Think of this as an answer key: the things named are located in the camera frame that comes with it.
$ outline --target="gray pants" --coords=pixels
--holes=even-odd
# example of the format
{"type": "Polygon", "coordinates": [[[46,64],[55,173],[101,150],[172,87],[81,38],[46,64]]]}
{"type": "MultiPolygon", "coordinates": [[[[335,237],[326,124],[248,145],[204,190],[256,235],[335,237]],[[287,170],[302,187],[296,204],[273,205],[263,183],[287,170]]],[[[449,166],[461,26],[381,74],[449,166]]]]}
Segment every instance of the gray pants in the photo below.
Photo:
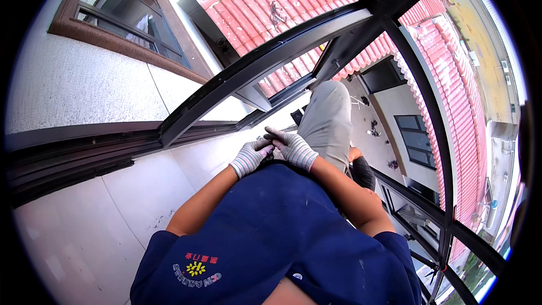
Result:
{"type": "Polygon", "coordinates": [[[352,123],[350,95],[341,82],[327,81],[312,93],[298,134],[339,171],[345,172],[352,123]]]}

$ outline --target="red roof tile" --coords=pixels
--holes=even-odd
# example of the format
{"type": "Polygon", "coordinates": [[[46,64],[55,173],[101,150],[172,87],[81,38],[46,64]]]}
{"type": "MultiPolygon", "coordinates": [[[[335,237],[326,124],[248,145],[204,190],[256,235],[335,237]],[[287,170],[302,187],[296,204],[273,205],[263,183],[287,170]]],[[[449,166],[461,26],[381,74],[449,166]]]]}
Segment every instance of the red roof tile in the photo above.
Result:
{"type": "MultiPolygon", "coordinates": [[[[240,56],[272,39],[289,28],[303,23],[328,10],[333,10],[356,0],[197,0],[240,56]],[[270,4],[281,8],[281,17],[274,26],[271,21],[270,4]]],[[[474,72],[467,56],[460,48],[458,37],[450,23],[441,15],[445,12],[440,0],[420,0],[399,21],[411,28],[416,44],[423,51],[425,61],[433,74],[449,120],[457,167],[456,218],[464,225],[474,228],[477,221],[473,214],[484,190],[486,177],[485,120],[474,72]]],[[[308,74],[322,54],[315,48],[301,57],[271,73],[259,83],[267,97],[308,74]]],[[[441,207],[444,208],[444,190],[440,154],[435,131],[423,98],[412,74],[397,48],[384,32],[362,53],[357,55],[333,79],[346,78],[348,74],[366,67],[376,60],[393,54],[405,72],[427,127],[435,158],[441,207]]],[[[465,247],[454,241],[451,261],[465,247]]]]}
{"type": "MultiPolygon", "coordinates": [[[[217,24],[240,56],[272,39],[289,28],[357,0],[197,0],[209,17],[217,24]],[[274,26],[271,21],[271,2],[281,7],[284,22],[274,26]]],[[[439,0],[421,0],[411,8],[400,21],[408,25],[421,21],[444,11],[439,0]]],[[[346,78],[368,64],[390,54],[387,36],[378,37],[350,64],[346,65],[334,78],[346,78]]],[[[322,54],[316,48],[293,60],[291,63],[262,79],[259,83],[267,97],[281,91],[286,86],[308,74],[322,54]]]]}
{"type": "MultiPolygon", "coordinates": [[[[457,170],[455,218],[471,230],[476,230],[476,215],[480,212],[478,202],[482,200],[485,190],[487,149],[486,123],[473,69],[451,23],[444,16],[410,27],[409,31],[437,83],[450,124],[457,170]]],[[[410,70],[399,53],[395,59],[405,72],[427,127],[435,158],[440,205],[444,209],[444,179],[435,130],[410,70]]],[[[455,240],[451,247],[450,261],[455,261],[465,249],[460,241],[455,240]]]]}

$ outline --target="work glove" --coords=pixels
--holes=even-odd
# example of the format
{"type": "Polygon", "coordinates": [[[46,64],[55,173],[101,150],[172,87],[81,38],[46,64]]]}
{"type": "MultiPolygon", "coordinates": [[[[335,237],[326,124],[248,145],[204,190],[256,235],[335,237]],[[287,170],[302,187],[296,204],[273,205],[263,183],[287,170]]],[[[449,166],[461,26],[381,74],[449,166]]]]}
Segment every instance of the work glove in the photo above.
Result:
{"type": "Polygon", "coordinates": [[[275,146],[269,140],[246,143],[241,147],[237,157],[229,165],[234,168],[237,177],[241,179],[250,172],[253,172],[260,165],[261,161],[269,153],[273,152],[274,148],[275,146]]]}
{"type": "Polygon", "coordinates": [[[318,152],[313,151],[305,139],[299,134],[286,133],[272,127],[266,127],[265,129],[268,134],[263,137],[273,141],[273,145],[279,149],[284,159],[288,160],[293,166],[309,172],[318,156],[318,152]]]}

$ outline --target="tiled floor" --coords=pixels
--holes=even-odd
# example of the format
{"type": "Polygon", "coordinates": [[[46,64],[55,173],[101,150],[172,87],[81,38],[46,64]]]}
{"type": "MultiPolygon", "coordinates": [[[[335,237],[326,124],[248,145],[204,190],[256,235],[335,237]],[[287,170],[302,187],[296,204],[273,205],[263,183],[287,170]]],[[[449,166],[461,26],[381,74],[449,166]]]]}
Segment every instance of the tiled floor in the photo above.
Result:
{"type": "Polygon", "coordinates": [[[129,304],[153,233],[234,159],[241,146],[294,124],[305,95],[251,130],[135,159],[119,171],[64,188],[14,213],[38,274],[59,304],[129,304]]]}

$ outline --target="white textured wall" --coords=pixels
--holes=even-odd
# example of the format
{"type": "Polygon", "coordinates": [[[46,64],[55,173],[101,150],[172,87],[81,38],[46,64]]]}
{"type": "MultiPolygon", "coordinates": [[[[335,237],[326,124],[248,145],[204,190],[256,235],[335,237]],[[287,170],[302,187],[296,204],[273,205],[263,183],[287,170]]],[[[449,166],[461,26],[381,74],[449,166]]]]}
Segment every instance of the white textured wall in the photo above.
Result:
{"type": "MultiPolygon", "coordinates": [[[[19,51],[8,96],[6,134],[67,125],[161,121],[201,86],[145,62],[47,33],[61,1],[45,2],[19,51]]],[[[250,111],[231,97],[204,119],[240,120],[250,111]]]]}
{"type": "Polygon", "coordinates": [[[400,115],[421,115],[418,110],[418,104],[416,104],[416,100],[414,100],[410,91],[410,87],[404,84],[389,90],[377,92],[375,93],[375,98],[390,126],[392,136],[401,154],[401,158],[397,158],[397,160],[403,161],[407,176],[429,187],[433,191],[438,191],[436,172],[410,161],[401,131],[399,131],[399,126],[394,118],[394,116],[400,115]]]}

